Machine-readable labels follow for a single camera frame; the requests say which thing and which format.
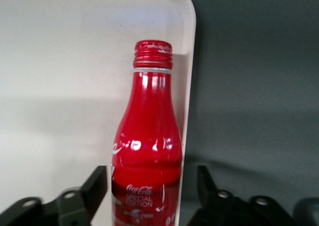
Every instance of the red aluminum bottle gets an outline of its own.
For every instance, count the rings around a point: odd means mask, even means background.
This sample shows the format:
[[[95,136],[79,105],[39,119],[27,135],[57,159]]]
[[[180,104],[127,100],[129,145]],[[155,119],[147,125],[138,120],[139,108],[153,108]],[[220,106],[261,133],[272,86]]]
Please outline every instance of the red aluminum bottle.
[[[171,57],[169,43],[136,44],[132,92],[112,150],[114,226],[174,225],[182,151]]]

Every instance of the white plastic tray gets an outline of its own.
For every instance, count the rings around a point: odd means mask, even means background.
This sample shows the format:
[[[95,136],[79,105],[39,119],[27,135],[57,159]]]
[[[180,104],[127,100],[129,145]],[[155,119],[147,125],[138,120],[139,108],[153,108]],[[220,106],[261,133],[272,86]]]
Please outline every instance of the white plastic tray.
[[[50,202],[111,168],[139,40],[173,46],[184,147],[194,34],[190,0],[0,0],[0,212],[29,196]],[[110,222],[109,188],[93,225]]]

